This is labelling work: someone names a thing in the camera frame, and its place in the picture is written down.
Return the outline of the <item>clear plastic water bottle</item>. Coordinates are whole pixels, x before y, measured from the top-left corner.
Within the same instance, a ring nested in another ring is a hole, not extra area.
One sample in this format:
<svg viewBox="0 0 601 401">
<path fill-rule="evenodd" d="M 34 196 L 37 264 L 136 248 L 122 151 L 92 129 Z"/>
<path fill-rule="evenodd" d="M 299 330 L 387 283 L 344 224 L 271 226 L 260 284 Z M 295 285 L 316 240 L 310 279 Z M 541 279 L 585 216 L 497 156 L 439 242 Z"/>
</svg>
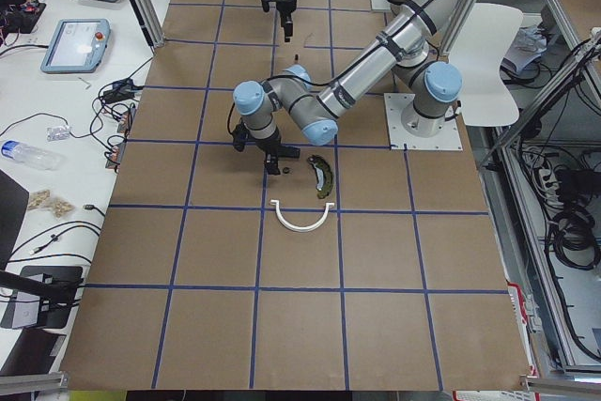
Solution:
<svg viewBox="0 0 601 401">
<path fill-rule="evenodd" d="M 38 170 L 55 170 L 62 161 L 59 154 L 15 140 L 6 140 L 1 144 L 1 155 Z"/>
</svg>

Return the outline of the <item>near teach pendant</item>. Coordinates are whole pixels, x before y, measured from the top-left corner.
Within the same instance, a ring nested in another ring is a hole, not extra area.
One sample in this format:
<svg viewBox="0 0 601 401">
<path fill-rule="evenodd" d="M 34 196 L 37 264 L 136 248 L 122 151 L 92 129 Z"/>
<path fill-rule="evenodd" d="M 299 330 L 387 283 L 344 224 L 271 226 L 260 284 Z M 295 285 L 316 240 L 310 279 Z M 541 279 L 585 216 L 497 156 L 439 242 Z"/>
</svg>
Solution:
<svg viewBox="0 0 601 401">
<path fill-rule="evenodd" d="M 48 74 L 92 73 L 111 35 L 106 19 L 64 19 L 56 29 L 40 69 Z"/>
</svg>

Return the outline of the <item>olive brake shoe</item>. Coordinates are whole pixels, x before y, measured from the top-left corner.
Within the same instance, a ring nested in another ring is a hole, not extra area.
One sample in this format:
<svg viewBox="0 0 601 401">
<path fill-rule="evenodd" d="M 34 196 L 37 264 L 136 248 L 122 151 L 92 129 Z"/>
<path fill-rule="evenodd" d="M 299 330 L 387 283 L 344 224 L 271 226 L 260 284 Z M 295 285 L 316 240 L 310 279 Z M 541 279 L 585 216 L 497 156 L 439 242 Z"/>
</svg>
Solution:
<svg viewBox="0 0 601 401">
<path fill-rule="evenodd" d="M 333 189 L 333 171 L 330 164 L 320 155 L 312 154 L 307 162 L 316 175 L 316 191 L 319 199 L 327 198 Z"/>
</svg>

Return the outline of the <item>pile of wooden pieces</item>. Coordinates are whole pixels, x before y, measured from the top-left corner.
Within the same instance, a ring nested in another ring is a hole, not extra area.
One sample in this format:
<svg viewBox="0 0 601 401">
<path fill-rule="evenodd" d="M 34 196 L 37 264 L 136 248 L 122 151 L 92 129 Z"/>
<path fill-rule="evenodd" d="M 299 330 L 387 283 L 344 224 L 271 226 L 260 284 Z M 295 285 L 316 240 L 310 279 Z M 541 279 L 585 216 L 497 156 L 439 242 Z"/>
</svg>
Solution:
<svg viewBox="0 0 601 401">
<path fill-rule="evenodd" d="M 50 190 L 41 190 L 29 194 L 26 209 L 50 211 L 55 218 L 60 219 L 70 215 L 75 210 L 75 206 L 62 197 L 53 195 Z"/>
</svg>

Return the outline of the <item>white chair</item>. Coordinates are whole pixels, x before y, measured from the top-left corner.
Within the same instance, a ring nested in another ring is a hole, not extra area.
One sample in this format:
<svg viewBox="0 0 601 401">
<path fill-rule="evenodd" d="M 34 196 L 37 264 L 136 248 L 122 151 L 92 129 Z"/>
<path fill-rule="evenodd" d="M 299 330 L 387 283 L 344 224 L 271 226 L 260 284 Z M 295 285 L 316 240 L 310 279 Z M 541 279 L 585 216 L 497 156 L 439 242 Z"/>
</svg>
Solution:
<svg viewBox="0 0 601 401">
<path fill-rule="evenodd" d="M 459 100 L 465 125 L 501 127 L 518 120 L 516 102 L 501 79 L 500 68 L 522 19 L 517 8 L 477 3 L 464 22 L 449 62 L 463 78 Z"/>
</svg>

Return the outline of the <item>blister pill pack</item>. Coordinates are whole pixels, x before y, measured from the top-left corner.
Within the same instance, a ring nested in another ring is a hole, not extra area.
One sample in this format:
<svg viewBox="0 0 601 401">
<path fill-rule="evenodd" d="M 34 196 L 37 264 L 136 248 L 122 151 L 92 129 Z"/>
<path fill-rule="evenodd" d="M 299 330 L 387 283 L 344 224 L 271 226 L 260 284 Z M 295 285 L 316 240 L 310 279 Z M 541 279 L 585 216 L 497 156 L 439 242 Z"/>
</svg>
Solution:
<svg viewBox="0 0 601 401">
<path fill-rule="evenodd" d="M 71 137 L 71 126 L 58 125 L 48 127 L 46 136 L 48 142 L 67 140 Z"/>
</svg>

